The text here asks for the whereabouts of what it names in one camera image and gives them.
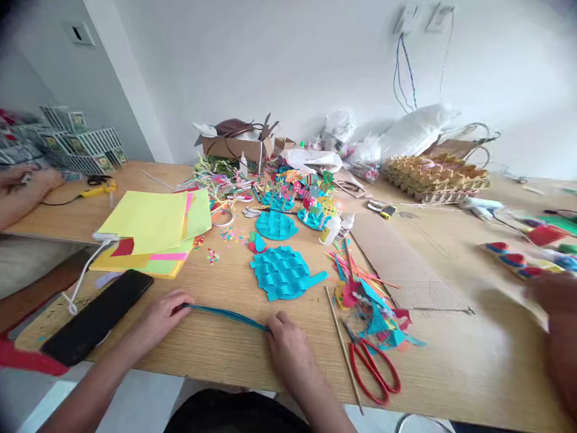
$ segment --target red scissors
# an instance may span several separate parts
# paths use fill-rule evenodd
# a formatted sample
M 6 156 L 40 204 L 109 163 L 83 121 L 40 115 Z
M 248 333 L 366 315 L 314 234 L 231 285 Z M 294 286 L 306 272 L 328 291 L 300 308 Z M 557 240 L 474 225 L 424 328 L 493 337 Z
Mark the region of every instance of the red scissors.
M 367 339 L 356 337 L 344 321 L 343 321 L 343 324 L 344 324 L 344 327 L 347 328 L 347 332 L 349 333 L 350 338 L 353 340 L 352 342 L 349 343 L 349 349 L 350 349 L 349 356 L 350 356 L 350 363 L 351 363 L 352 368 L 353 368 L 353 373 L 355 374 L 355 377 L 356 377 L 356 381 L 359 382 L 359 385 L 361 386 L 362 390 L 365 391 L 365 394 L 367 396 L 369 396 L 371 398 L 371 400 L 373 400 L 375 403 L 377 403 L 379 405 L 383 405 L 383 406 L 387 405 L 387 403 L 389 402 L 389 393 L 399 394 L 401 392 L 401 379 L 399 379 L 399 377 L 398 377 L 397 370 L 392 365 L 391 360 L 385 355 L 385 353 L 383 351 L 381 351 L 377 346 L 372 344 Z M 385 378 L 379 372 L 377 365 L 374 363 L 374 359 L 371 356 L 371 353 L 369 352 L 368 348 L 374 349 L 386 361 L 387 365 L 391 369 L 392 377 L 395 381 L 394 386 L 390 386 L 385 381 Z M 377 397 L 372 395 L 371 392 L 367 389 L 367 387 L 362 382 L 361 375 L 359 374 L 359 370 L 356 366 L 355 354 L 358 355 L 358 357 L 361 359 L 362 363 L 366 365 L 368 370 L 373 375 L 373 378 L 378 383 L 378 385 L 382 391 L 382 394 L 383 394 L 383 397 L 381 400 L 379 400 Z

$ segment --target white glue bottle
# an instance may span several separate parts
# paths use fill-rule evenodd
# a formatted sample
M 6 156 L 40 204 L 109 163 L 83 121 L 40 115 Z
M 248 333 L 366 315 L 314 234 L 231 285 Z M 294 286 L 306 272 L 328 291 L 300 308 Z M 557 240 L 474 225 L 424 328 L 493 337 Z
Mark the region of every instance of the white glue bottle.
M 245 179 L 248 179 L 248 163 L 246 161 L 244 152 L 240 156 L 240 172 L 245 177 Z
M 321 232 L 319 242 L 324 246 L 332 244 L 338 231 L 341 228 L 341 217 L 335 216 L 326 222 L 325 229 Z
M 341 224 L 341 229 L 338 231 L 335 239 L 338 241 L 342 241 L 345 238 L 345 236 L 349 234 L 350 229 L 353 228 L 354 223 L 355 223 L 354 213 L 350 213 L 347 216 L 345 216 L 343 219 L 343 223 Z

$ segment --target smartphone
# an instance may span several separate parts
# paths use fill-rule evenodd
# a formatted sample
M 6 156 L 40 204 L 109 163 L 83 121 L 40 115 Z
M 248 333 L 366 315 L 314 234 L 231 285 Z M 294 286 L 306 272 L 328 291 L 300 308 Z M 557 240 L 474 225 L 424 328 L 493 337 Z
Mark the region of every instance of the smartphone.
M 41 350 L 61 364 L 78 364 L 126 314 L 154 278 L 129 269 L 54 334 Z

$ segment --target gray floor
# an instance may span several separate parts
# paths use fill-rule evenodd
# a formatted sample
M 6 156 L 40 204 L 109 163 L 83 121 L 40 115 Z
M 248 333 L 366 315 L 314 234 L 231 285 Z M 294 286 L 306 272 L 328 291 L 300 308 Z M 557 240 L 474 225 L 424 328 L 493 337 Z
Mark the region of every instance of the gray floor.
M 0 405 L 2 418 L 7 422 L 7 431 L 35 433 L 91 365 L 82 362 L 60 378 L 37 372 L 2 369 Z M 171 414 L 182 402 L 197 391 L 209 387 L 238 390 L 177 376 L 131 370 L 116 392 L 97 432 L 162 433 Z M 345 409 L 360 433 L 392 433 L 403 415 L 366 408 L 365 416 L 362 417 L 357 406 L 345 405 Z M 443 431 L 431 420 L 421 417 L 411 417 L 403 428 L 403 433 Z

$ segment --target white charging cable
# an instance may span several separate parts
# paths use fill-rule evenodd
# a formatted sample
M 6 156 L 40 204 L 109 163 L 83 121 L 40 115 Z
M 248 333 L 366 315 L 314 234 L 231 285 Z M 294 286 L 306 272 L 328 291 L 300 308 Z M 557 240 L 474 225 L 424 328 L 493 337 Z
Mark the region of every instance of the white charging cable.
M 80 289 L 80 285 L 82 284 L 82 280 L 84 279 L 84 275 L 86 274 L 88 267 L 94 261 L 96 256 L 98 256 L 98 254 L 100 254 L 100 252 L 104 249 L 104 247 L 106 247 L 107 245 L 110 245 L 113 242 L 114 242 L 113 239 L 104 240 L 102 242 L 102 245 L 98 248 L 98 250 L 96 250 L 96 252 L 88 259 L 88 261 L 86 262 L 86 265 L 84 265 L 84 268 L 82 269 L 82 273 L 80 274 L 80 277 L 78 278 L 78 282 L 76 283 L 74 293 L 72 294 L 72 296 L 70 298 L 66 295 L 66 293 L 62 292 L 62 296 L 68 302 L 68 311 L 70 312 L 71 315 L 76 316 L 76 314 L 78 313 L 78 309 L 74 305 L 74 301 L 76 299 L 76 295 L 78 294 L 78 290 Z

